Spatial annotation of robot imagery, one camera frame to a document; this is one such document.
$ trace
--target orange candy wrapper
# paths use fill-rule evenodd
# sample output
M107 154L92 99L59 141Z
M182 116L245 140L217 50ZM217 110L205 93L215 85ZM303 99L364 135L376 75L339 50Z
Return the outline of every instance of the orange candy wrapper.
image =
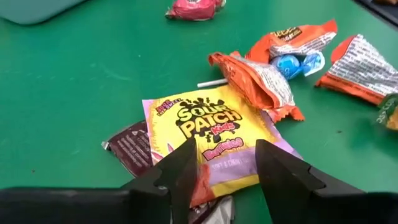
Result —
M358 96L375 105L388 94L398 93L398 71L360 34L337 46L331 62L315 86Z
M244 58L238 52L231 55L213 53L208 60L217 64L228 83L253 105L268 112L273 122L290 114L295 120L304 116L295 105L287 80L270 59L284 54L307 55L319 52L334 38L336 22L320 26L300 26L271 32L261 38Z

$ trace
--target green table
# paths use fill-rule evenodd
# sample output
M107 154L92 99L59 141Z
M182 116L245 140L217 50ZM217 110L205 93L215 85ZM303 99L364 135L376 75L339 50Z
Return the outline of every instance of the green table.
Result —
M100 143L144 118L141 99L221 78L209 53L245 53L271 31L335 18L328 58L361 33L398 67L398 32L349 0L229 1L206 22L166 20L171 4L96 0L37 26L0 21L0 187L121 186L131 176ZM306 120L277 128L319 169L363 190L398 191L398 134L375 124L375 106L313 88L329 67L291 81ZM271 221L258 185L234 196L236 223Z

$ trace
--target blue candy wrapper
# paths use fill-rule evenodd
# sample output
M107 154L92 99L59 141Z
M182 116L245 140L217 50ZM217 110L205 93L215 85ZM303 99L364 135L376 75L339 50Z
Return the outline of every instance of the blue candy wrapper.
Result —
M309 54L299 60L294 55L282 55L272 59L271 64L275 66L281 74L287 79L291 80L300 73L305 77L314 74L325 66L325 58L321 52Z

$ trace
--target yellow candy bag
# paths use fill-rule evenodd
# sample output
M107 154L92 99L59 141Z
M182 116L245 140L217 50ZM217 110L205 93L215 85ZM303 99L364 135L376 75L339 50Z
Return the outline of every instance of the yellow candy bag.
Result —
M256 140L266 139L300 157L268 115L246 104L229 85L143 100L154 164L195 138L198 180L191 207L259 182Z

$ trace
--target white stick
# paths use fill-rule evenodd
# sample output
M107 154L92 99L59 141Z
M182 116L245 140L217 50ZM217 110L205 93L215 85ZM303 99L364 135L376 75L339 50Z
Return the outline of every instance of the white stick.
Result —
M198 88L204 88L204 87L213 86L213 85L220 85L220 84L224 84L224 83L228 83L226 78L223 78L222 80L214 80L214 81L210 81L210 82L198 83Z

